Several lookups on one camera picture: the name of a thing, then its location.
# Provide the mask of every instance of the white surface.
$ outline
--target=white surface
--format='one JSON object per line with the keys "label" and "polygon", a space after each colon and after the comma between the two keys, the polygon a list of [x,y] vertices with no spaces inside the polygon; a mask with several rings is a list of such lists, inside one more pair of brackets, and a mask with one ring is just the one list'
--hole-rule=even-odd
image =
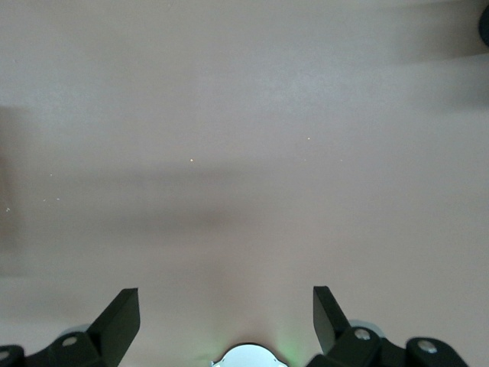
{"label": "white surface", "polygon": [[263,346],[244,344],[235,346],[218,362],[210,362],[211,367],[287,367]]}
{"label": "white surface", "polygon": [[486,365],[485,5],[0,2],[0,345],[139,287],[123,366],[303,366],[328,285]]}

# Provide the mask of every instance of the beige floor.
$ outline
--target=beige floor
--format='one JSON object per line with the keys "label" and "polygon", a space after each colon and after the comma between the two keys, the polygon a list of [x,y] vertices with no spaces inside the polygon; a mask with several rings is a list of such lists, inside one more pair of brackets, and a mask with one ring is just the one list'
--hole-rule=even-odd
{"label": "beige floor", "polygon": [[0,2],[0,345],[139,287],[123,366],[291,367],[313,285],[489,360],[484,1]]}

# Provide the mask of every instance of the black plastic part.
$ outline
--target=black plastic part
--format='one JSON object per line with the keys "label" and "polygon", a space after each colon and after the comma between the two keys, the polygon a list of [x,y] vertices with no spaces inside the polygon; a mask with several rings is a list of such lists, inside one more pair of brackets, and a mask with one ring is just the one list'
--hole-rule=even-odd
{"label": "black plastic part", "polygon": [[[427,340],[436,347],[436,352],[429,353],[422,350],[418,342]],[[406,344],[408,363],[419,367],[468,367],[461,356],[449,346],[437,339],[431,338],[413,338]]]}
{"label": "black plastic part", "polygon": [[25,357],[21,346],[0,346],[0,367],[116,367],[139,331],[138,289],[124,289],[86,332],[69,333]]}
{"label": "black plastic part", "polygon": [[479,34],[482,41],[489,46],[489,6],[484,10],[479,21]]}
{"label": "black plastic part", "polygon": [[327,354],[350,323],[329,287],[314,287],[313,307],[314,330],[322,352]]}
{"label": "black plastic part", "polygon": [[382,367],[404,367],[406,365],[406,350],[383,338],[379,365]]}
{"label": "black plastic part", "polygon": [[[324,355],[307,367],[468,367],[456,351],[437,339],[414,338],[406,349],[380,338],[364,327],[351,327],[328,287],[314,287],[314,329]],[[368,331],[370,339],[359,339],[355,331]],[[436,353],[422,350],[418,342],[428,340]]]}
{"label": "black plastic part", "polygon": [[[367,331],[370,339],[357,338],[355,335],[357,330]],[[375,332],[364,327],[351,327],[338,339],[326,359],[348,367],[365,367],[377,365],[380,350],[381,338]]]}

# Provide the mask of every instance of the black robotic claw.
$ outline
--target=black robotic claw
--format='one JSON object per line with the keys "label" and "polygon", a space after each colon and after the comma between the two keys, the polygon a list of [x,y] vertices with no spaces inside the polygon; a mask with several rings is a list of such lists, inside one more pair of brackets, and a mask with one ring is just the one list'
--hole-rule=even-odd
{"label": "black robotic claw", "polygon": [[314,329],[323,355],[307,367],[468,367],[448,344],[408,340],[406,349],[365,327],[351,327],[328,287],[314,287]]}
{"label": "black robotic claw", "polygon": [[116,367],[139,326],[138,289],[124,289],[86,332],[63,335],[28,357],[21,346],[0,346],[0,367]]}

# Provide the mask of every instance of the circular sensor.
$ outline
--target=circular sensor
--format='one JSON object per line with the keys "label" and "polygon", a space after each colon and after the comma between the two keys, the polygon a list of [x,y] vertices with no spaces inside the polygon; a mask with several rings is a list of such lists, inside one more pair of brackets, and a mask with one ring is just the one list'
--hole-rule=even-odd
{"label": "circular sensor", "polygon": [[231,348],[219,362],[211,367],[287,367],[274,354],[257,344],[241,344]]}

